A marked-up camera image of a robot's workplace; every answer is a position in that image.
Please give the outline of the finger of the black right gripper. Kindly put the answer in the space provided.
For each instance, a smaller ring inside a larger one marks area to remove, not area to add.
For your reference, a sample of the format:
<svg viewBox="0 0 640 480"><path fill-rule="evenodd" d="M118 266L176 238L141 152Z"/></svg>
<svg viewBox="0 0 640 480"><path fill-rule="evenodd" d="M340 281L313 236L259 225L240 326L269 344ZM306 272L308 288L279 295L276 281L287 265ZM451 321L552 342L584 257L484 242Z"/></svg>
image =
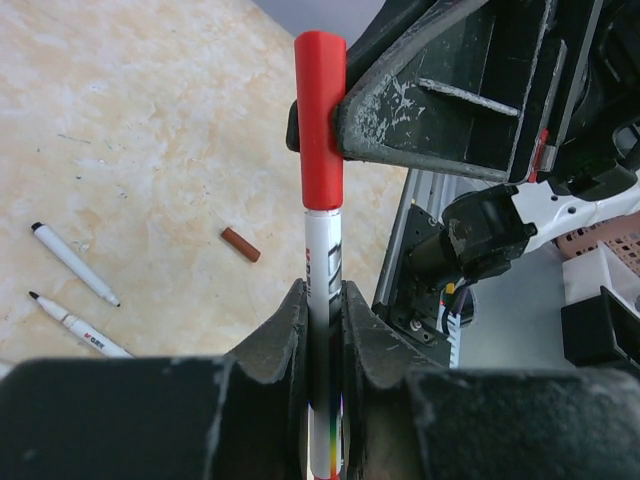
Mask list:
<svg viewBox="0 0 640 480"><path fill-rule="evenodd" d="M299 135L299 118L298 118L298 102L294 101L289 109L287 128L285 134L285 143L287 148L292 152L300 151L300 135Z"/></svg>
<svg viewBox="0 0 640 480"><path fill-rule="evenodd" d="M347 53L349 160L521 183L542 130L534 80L551 1L388 1Z"/></svg>

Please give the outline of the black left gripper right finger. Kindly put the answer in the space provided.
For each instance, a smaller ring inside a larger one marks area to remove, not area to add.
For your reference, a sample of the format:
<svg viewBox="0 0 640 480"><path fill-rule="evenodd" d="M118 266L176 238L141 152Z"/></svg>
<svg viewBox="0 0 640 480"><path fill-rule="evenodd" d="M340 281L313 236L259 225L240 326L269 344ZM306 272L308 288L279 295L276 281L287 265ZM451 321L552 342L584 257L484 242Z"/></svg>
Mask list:
<svg viewBox="0 0 640 480"><path fill-rule="evenodd" d="M435 366L342 290L350 479L635 479L639 384L612 369Z"/></svg>

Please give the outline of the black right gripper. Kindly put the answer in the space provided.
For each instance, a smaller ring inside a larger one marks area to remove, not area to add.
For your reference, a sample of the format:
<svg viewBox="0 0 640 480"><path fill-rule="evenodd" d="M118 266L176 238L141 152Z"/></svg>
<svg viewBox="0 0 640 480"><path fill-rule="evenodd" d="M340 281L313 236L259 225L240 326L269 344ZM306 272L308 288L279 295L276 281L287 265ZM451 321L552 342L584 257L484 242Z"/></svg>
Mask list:
<svg viewBox="0 0 640 480"><path fill-rule="evenodd" d="M509 181L557 195L617 195L639 169L639 4L554 1Z"/></svg>

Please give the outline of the red marker cap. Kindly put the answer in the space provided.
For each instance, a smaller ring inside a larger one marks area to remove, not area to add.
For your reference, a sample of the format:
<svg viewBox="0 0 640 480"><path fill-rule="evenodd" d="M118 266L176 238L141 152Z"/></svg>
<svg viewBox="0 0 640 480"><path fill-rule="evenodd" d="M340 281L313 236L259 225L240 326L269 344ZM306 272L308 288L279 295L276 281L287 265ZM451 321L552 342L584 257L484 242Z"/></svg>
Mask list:
<svg viewBox="0 0 640 480"><path fill-rule="evenodd" d="M346 41L307 31L294 41L303 205L335 210L343 205L343 155L333 114L346 91Z"/></svg>

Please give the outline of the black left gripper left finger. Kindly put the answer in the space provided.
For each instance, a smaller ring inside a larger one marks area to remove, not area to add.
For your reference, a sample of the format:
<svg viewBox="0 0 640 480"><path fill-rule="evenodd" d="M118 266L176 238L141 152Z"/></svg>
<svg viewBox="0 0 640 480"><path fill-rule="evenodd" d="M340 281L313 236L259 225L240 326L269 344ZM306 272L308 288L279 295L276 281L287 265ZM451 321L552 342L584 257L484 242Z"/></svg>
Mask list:
<svg viewBox="0 0 640 480"><path fill-rule="evenodd" d="M302 479L306 289L222 356L36 359L1 383L5 479Z"/></svg>

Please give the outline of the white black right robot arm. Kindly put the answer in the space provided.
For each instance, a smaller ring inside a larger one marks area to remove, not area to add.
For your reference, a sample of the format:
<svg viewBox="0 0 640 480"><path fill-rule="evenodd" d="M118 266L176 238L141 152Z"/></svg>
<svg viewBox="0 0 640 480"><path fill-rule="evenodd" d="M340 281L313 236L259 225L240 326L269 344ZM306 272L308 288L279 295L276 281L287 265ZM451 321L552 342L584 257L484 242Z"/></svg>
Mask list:
<svg viewBox="0 0 640 480"><path fill-rule="evenodd" d="M484 180L443 212L408 266L439 287L496 276L565 232L635 212L639 118L635 1L388 1L353 45L294 42L286 143L302 202L332 239L309 250L312 290L341 274L343 164L360 160Z"/></svg>

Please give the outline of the white red-end marker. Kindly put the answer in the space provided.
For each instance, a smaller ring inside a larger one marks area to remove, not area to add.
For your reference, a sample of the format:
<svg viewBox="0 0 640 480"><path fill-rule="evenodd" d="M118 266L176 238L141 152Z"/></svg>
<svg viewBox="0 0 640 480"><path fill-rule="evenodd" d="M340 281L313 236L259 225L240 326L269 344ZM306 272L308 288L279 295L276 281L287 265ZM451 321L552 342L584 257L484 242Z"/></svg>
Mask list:
<svg viewBox="0 0 640 480"><path fill-rule="evenodd" d="M305 213L305 247L311 372L310 469L316 479L337 479L342 467L342 236L338 210Z"/></svg>

